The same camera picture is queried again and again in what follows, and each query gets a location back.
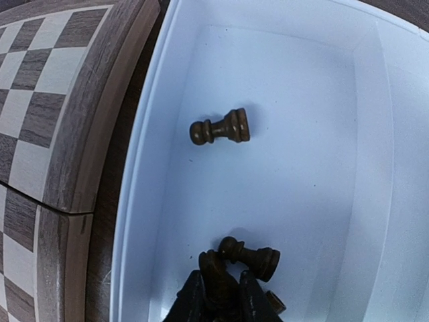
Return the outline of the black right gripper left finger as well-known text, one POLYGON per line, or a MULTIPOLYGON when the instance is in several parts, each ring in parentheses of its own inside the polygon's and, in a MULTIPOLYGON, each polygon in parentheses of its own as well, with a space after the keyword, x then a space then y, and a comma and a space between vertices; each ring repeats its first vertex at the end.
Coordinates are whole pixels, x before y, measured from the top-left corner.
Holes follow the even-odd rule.
POLYGON ((176 300, 166 316, 166 322, 200 322, 206 320, 202 275, 199 270, 193 270, 182 289, 177 293, 176 300))

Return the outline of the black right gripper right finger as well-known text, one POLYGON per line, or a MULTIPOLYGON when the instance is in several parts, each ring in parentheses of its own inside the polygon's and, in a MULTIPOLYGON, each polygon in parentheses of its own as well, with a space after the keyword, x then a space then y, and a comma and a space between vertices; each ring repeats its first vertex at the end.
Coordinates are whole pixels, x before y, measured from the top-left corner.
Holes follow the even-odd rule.
POLYGON ((242 321, 283 321, 271 308, 265 292, 251 271, 242 271, 239 279, 239 300, 242 321))

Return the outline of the dark chess knight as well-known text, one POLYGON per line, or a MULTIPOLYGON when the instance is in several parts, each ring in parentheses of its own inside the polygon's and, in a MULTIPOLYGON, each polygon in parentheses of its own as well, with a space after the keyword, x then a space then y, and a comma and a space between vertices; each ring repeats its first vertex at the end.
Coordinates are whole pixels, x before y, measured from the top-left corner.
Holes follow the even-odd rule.
POLYGON ((218 321, 241 321, 239 284, 227 272, 214 250, 201 252, 198 265, 204 282, 206 305, 218 321))

